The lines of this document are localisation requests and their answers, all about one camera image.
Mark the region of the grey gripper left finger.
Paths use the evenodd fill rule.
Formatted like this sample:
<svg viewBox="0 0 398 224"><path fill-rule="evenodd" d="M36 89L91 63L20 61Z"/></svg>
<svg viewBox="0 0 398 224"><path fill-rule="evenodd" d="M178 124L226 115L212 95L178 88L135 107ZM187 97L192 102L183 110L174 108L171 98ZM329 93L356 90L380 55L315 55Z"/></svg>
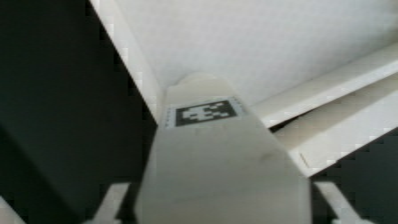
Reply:
<svg viewBox="0 0 398 224"><path fill-rule="evenodd" d="M82 224L137 224L134 215L134 199L137 184L114 183L107 189L94 216Z"/></svg>

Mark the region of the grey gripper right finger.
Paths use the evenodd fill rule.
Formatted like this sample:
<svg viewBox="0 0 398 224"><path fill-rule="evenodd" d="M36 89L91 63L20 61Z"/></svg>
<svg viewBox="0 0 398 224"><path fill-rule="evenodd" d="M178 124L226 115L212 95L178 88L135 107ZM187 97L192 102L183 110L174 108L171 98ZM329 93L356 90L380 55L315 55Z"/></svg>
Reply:
<svg viewBox="0 0 398 224"><path fill-rule="evenodd" d="M331 181L317 181L315 186L336 214L331 224L373 224L373 222L359 216L338 185Z"/></svg>

